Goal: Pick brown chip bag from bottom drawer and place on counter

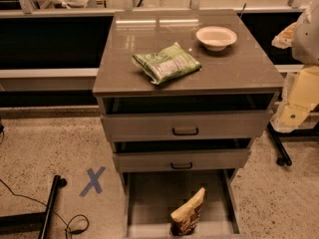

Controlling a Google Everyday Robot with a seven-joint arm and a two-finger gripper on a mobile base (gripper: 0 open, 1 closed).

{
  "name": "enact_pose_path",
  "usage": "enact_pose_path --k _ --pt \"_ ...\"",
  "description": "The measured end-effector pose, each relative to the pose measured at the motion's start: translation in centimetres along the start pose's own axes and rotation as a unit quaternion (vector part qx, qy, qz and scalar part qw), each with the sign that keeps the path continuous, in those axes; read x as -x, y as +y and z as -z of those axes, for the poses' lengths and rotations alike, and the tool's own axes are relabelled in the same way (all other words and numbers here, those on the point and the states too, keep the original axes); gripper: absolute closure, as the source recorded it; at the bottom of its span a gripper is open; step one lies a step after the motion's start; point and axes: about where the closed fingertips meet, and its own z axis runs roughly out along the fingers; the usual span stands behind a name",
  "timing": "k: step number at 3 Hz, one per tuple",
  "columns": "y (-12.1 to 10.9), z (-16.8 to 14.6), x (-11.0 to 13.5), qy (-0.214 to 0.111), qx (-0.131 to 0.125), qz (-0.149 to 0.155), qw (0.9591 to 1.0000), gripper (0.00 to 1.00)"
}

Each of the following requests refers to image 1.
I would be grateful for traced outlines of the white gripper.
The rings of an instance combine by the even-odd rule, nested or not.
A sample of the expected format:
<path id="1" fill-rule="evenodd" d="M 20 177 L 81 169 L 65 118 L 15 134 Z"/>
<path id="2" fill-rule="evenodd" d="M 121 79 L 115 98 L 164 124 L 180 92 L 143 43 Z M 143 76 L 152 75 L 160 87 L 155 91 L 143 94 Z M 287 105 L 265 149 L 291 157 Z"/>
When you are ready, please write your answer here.
<path id="1" fill-rule="evenodd" d="M 292 46 L 296 23 L 292 23 L 276 35 L 271 45 L 279 49 Z M 287 127 L 300 126 L 319 105 L 319 67 L 304 66 L 293 76 L 293 84 L 284 102 L 279 121 Z"/>

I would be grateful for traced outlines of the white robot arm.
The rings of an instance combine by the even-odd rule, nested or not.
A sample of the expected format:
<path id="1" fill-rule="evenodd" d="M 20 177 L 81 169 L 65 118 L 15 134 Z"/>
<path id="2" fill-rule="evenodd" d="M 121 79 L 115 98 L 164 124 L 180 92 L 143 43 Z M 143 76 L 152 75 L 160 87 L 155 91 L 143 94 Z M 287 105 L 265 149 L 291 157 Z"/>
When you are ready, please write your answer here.
<path id="1" fill-rule="evenodd" d="M 300 72 L 285 80 L 282 102 L 271 119 L 279 132 L 297 129 L 319 105 L 319 0 L 312 0 L 296 22 L 274 37 L 271 44 L 292 49 L 303 64 Z"/>

